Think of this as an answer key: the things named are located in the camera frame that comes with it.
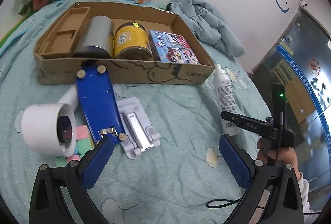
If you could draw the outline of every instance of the barcode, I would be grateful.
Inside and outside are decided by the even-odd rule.
[[[226,122],[225,123],[226,128],[230,128],[230,127],[234,127],[234,126],[236,126],[236,125],[233,122]]]

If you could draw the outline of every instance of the bed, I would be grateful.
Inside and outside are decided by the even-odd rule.
[[[46,86],[37,81],[32,55],[36,40],[74,2],[126,0],[62,0],[44,7],[23,22],[0,48],[0,194],[19,223],[28,223],[35,176],[41,164],[55,167],[54,156],[30,150],[20,133],[17,115],[31,104],[54,103],[70,85]],[[231,77],[238,113],[260,120],[269,109],[240,64],[212,46],[201,43],[216,64]],[[115,84],[116,99],[137,97],[151,123],[161,134],[161,146],[131,160],[122,148],[114,153],[94,188],[91,199],[114,224],[131,223],[223,223],[234,205],[208,209],[216,198],[235,200],[242,196],[226,163],[206,162],[206,151],[216,155],[221,123],[212,78],[201,86],[162,84]],[[75,117],[85,124],[80,108]],[[240,130],[236,142],[256,157],[256,134]],[[69,194],[67,204],[77,223],[82,221]]]

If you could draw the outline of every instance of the bottle cap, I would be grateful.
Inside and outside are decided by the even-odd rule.
[[[226,71],[222,70],[222,67],[219,64],[215,64],[215,70],[217,73],[226,73]]]

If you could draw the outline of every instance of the pink block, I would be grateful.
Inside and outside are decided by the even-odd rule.
[[[77,140],[85,139],[90,137],[90,131],[86,125],[76,127]]]
[[[73,155],[71,157],[67,157],[67,163],[71,162],[74,159],[80,161],[80,157],[78,155]]]

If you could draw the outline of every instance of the terracotta pot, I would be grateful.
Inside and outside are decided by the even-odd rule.
[[[32,6],[34,9],[34,12],[37,12],[45,5],[48,5],[49,0],[32,0]]]

